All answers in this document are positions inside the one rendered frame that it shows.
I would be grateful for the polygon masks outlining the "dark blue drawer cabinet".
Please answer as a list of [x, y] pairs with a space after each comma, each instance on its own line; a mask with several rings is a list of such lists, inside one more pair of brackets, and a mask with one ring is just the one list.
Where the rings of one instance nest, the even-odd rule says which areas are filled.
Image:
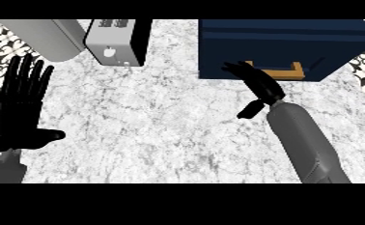
[[261, 70], [298, 62], [304, 80], [322, 80], [365, 53], [363, 19], [200, 19], [198, 74], [230, 79], [224, 63], [249, 61]]

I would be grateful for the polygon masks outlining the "pale grey rounded appliance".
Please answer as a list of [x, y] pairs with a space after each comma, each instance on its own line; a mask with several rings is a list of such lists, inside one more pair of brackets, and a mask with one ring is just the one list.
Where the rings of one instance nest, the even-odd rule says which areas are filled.
[[0, 19], [0, 24], [51, 62], [67, 61], [84, 51], [85, 31], [75, 19]]

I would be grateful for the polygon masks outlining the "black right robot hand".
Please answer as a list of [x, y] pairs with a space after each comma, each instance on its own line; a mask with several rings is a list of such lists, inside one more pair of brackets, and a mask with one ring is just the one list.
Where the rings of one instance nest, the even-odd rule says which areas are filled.
[[223, 63], [223, 70], [229, 71], [243, 81], [257, 97], [236, 115], [237, 119], [252, 119], [265, 105], [273, 107], [282, 102], [285, 98], [283, 90], [267, 73], [255, 69], [246, 62]]

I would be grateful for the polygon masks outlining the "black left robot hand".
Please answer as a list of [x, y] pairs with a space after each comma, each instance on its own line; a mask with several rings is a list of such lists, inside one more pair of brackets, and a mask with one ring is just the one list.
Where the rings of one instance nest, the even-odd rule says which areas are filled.
[[42, 98], [53, 66], [42, 68], [44, 61], [29, 67], [32, 56], [14, 56], [0, 87], [0, 152], [36, 150], [65, 138], [65, 132], [38, 128]]

